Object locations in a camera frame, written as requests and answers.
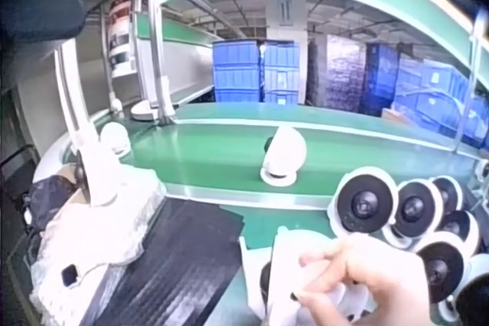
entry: finger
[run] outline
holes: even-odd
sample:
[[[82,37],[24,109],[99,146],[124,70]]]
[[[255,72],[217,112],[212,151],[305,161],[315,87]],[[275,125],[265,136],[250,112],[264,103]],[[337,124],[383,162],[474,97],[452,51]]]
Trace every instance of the finger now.
[[[294,294],[300,304],[309,309],[317,326],[351,326],[326,294],[304,291]]]
[[[308,284],[307,292],[325,293],[333,289],[344,278],[348,277],[348,250],[342,251],[331,260],[324,272]]]
[[[306,266],[314,261],[330,260],[347,247],[348,243],[349,240],[347,237],[335,238],[324,250],[303,253],[299,258],[299,263],[301,266]]]

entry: black foam mat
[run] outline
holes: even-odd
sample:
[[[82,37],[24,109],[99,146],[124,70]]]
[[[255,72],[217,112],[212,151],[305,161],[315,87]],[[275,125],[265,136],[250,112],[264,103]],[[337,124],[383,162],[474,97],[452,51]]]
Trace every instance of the black foam mat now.
[[[241,266],[243,226],[217,205],[165,203],[96,325],[204,325]]]

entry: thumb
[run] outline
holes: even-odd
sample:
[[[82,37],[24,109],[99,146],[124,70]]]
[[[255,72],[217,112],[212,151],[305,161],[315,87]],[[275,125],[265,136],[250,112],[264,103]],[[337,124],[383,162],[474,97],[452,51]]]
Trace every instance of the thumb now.
[[[317,326],[351,326],[326,294],[300,290],[294,295],[301,305],[309,309]]]

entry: human hand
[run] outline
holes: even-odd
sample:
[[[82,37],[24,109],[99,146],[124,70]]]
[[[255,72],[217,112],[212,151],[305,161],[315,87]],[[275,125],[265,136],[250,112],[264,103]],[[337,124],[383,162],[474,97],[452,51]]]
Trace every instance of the human hand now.
[[[300,258],[302,266],[318,261],[328,263],[324,272],[293,293],[309,309],[317,326],[350,325],[326,295],[340,282],[366,285],[377,303],[377,309],[355,325],[431,325],[428,282],[423,261],[416,254],[364,234],[351,234]]]

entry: green conveyor belt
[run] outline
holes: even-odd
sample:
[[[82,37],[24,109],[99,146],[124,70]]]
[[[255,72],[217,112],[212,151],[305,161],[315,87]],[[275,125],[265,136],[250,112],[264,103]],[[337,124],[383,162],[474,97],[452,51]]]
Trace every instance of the green conveyor belt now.
[[[236,124],[212,123],[223,118],[236,119]],[[431,147],[300,128],[308,148],[306,163],[296,184],[276,188],[266,185],[259,176],[265,140],[276,128],[252,125],[256,120],[352,127],[440,145],[451,144],[452,140],[380,118],[305,106],[184,105],[177,110],[177,119],[182,124],[166,127],[128,118],[116,119],[128,129],[132,143],[132,152],[123,162],[155,169],[167,183],[303,195],[332,195],[341,177],[359,166],[379,166],[397,182],[438,175],[452,175],[463,182],[471,175],[474,162],[472,158]],[[106,117],[97,121],[98,128],[109,120]],[[477,154],[468,146],[463,148],[467,153]]]
[[[341,177],[359,166],[379,166],[396,181],[440,174],[466,179],[472,161],[412,144],[300,129],[308,154],[296,184],[266,185],[259,176],[264,143],[275,127],[184,124],[153,127],[132,138],[124,163],[157,171],[163,182],[257,192],[332,195]]]

